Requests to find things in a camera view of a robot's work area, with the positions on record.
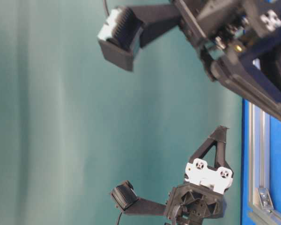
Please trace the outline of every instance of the blue table surface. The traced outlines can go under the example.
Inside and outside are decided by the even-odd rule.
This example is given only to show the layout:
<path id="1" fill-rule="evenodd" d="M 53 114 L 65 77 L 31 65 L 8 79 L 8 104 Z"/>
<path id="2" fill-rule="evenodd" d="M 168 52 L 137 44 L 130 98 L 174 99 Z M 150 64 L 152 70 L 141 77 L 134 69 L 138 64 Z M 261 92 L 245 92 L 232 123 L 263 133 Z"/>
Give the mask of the blue table surface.
<path id="1" fill-rule="evenodd" d="M 244 101 L 243 108 L 243 177 L 242 177 L 242 224 L 254 224 L 248 217 L 251 211 L 248 206 L 249 199 L 249 103 Z M 281 122 L 271 117 L 270 119 L 270 194 L 276 210 L 281 213 Z"/>

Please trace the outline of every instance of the green backdrop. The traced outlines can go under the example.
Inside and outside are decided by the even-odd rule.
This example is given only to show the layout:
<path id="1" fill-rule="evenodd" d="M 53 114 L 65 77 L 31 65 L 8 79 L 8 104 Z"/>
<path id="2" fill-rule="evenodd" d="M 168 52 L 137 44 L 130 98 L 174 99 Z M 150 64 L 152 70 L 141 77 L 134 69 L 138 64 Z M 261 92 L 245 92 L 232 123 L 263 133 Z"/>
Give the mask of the green backdrop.
<path id="1" fill-rule="evenodd" d="M 166 1 L 109 0 L 149 3 Z M 0 0 L 0 225 L 114 224 L 109 192 L 123 180 L 164 203 L 218 125 L 235 179 L 225 217 L 204 224 L 239 224 L 241 98 L 209 81 L 178 29 L 140 51 L 134 73 L 104 61 L 104 20 L 98 0 Z"/>

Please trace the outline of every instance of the gripper jaw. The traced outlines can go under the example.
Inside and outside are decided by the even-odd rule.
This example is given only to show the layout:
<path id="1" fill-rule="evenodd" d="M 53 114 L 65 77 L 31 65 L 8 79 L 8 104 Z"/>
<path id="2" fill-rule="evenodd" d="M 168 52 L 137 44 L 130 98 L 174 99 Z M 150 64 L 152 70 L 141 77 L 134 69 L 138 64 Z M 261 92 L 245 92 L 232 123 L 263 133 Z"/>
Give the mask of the gripper jaw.
<path id="1" fill-rule="evenodd" d="M 126 180 L 111 192 L 116 207 L 127 215 L 165 216 L 171 225 L 201 225 L 205 218 L 223 217 L 224 192 L 233 182 L 225 161 L 226 133 L 227 128 L 219 126 L 195 151 L 186 165 L 184 183 L 172 189 L 165 205 L 138 197 Z M 215 165 L 208 166 L 203 157 L 214 145 Z"/>

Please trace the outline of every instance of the black cable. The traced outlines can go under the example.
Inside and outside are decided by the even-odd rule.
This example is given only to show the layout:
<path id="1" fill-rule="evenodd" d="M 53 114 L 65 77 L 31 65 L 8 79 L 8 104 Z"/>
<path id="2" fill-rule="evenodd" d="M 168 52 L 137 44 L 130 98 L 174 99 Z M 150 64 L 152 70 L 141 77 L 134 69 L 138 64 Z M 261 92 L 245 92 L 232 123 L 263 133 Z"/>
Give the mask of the black cable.
<path id="1" fill-rule="evenodd" d="M 116 225 L 119 225 L 120 219 L 121 219 L 121 215 L 122 215 L 122 212 L 121 212 L 120 215 L 118 216 L 118 219 L 117 219 L 117 221 L 116 221 Z"/>
<path id="2" fill-rule="evenodd" d="M 104 11 L 105 11 L 106 17 L 108 17 L 109 11 L 108 11 L 108 6 L 107 6 L 107 0 L 103 0 L 103 5 L 104 5 Z"/>

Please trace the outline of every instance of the robotic arm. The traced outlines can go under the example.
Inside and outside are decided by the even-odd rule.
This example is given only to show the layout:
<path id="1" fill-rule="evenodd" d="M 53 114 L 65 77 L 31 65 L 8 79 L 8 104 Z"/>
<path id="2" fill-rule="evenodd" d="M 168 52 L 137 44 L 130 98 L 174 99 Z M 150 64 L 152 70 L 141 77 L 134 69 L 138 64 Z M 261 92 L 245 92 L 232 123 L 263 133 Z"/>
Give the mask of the robotic arm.
<path id="1" fill-rule="evenodd" d="M 176 26 L 212 81 L 281 121 L 281 0 L 171 0 L 117 7 L 98 39 L 106 60 L 132 71 L 139 48 Z M 215 50 L 222 55 L 214 57 Z"/>
<path id="2" fill-rule="evenodd" d="M 190 157 L 184 183 L 172 189 L 166 205 L 138 197 L 125 181 L 111 192 L 116 207 L 127 215 L 165 216 L 171 225 L 201 225 L 205 218 L 223 217 L 224 192 L 233 182 L 233 171 L 225 161 L 226 132 L 226 127 L 218 127 Z M 213 146 L 216 156 L 214 166 L 209 166 L 203 157 Z"/>

